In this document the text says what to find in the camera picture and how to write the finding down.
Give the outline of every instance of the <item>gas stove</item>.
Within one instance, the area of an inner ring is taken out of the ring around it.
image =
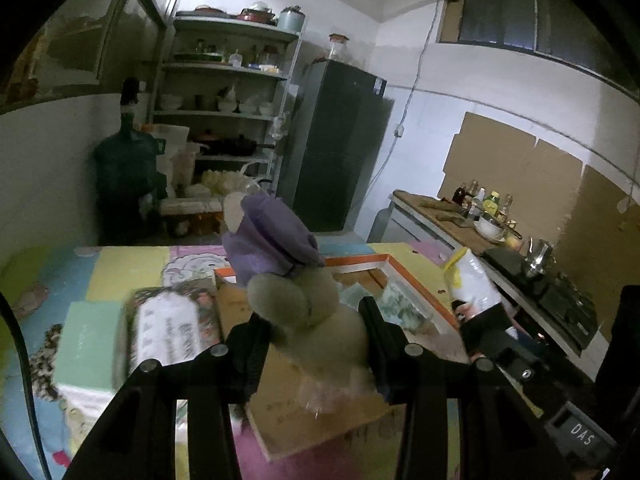
[[[482,257],[549,314],[580,349],[587,348],[598,331],[595,307],[564,273],[526,278],[522,273],[524,256],[507,247],[487,249]]]

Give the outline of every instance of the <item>plush toy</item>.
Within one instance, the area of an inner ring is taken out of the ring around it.
[[[372,390],[360,314],[340,304],[314,236],[281,200],[231,193],[224,201],[226,257],[272,342],[307,375],[352,394]]]

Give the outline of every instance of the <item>dark window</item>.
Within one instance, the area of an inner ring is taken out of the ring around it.
[[[535,53],[587,70],[634,97],[638,87],[571,0],[462,0],[447,6],[440,41]]]

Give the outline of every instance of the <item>mint green box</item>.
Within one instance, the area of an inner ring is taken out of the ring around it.
[[[53,383],[115,394],[126,378],[128,338],[119,301],[75,301],[60,336]]]

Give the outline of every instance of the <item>refrigerator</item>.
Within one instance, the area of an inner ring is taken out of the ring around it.
[[[385,86],[382,78],[338,61],[308,69],[277,195],[310,231],[341,231],[349,216],[355,220],[386,127]]]

